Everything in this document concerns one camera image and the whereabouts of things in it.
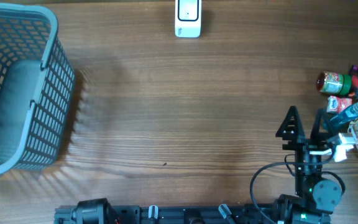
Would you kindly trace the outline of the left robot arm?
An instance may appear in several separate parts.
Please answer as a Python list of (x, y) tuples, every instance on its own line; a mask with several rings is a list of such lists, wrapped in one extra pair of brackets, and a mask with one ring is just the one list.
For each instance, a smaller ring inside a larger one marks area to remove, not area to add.
[(71, 218), (82, 224), (117, 224), (119, 216), (106, 198), (80, 201)]

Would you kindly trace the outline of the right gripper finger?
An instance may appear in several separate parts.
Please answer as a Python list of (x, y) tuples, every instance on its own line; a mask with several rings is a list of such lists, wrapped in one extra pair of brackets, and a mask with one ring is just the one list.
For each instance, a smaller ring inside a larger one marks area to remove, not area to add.
[(324, 132), (324, 125), (329, 121), (326, 111), (320, 108), (313, 123), (313, 127), (310, 134), (312, 140), (326, 140), (329, 137), (329, 131)]
[(276, 138), (304, 139), (305, 133), (296, 106), (288, 109), (287, 115), (275, 134)]

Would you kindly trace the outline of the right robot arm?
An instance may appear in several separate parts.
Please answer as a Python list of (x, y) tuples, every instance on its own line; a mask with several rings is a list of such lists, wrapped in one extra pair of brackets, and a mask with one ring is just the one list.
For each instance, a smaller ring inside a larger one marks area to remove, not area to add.
[(291, 106), (275, 135), (287, 143), (284, 150), (295, 153), (295, 195), (282, 194), (272, 206), (275, 223), (329, 223), (330, 215), (344, 194), (344, 182), (323, 165), (333, 160), (338, 130), (320, 109), (309, 138), (296, 106)]

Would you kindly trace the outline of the red white snack packet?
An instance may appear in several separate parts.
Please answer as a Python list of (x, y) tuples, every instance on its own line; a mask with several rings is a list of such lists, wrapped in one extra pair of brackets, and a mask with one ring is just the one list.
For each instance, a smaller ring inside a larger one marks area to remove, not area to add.
[(326, 107), (326, 112), (331, 114), (339, 114), (346, 108), (352, 105), (351, 98), (340, 98), (337, 96), (330, 96)]

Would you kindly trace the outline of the green lidded jar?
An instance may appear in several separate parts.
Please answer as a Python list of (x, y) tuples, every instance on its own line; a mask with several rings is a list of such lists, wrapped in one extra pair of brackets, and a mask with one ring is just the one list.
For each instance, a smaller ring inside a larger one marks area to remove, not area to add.
[(351, 89), (351, 76), (335, 72), (321, 72), (316, 81), (316, 89), (330, 95), (347, 95)]

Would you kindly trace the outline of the blue mouthwash bottle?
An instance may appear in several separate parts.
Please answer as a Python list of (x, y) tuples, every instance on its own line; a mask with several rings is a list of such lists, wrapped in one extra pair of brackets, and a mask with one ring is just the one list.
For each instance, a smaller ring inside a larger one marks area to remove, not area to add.
[(347, 107), (344, 111), (340, 112), (339, 114), (333, 116), (329, 120), (329, 124), (332, 126), (333, 129), (339, 130), (345, 124), (357, 118), (358, 118), (358, 102)]

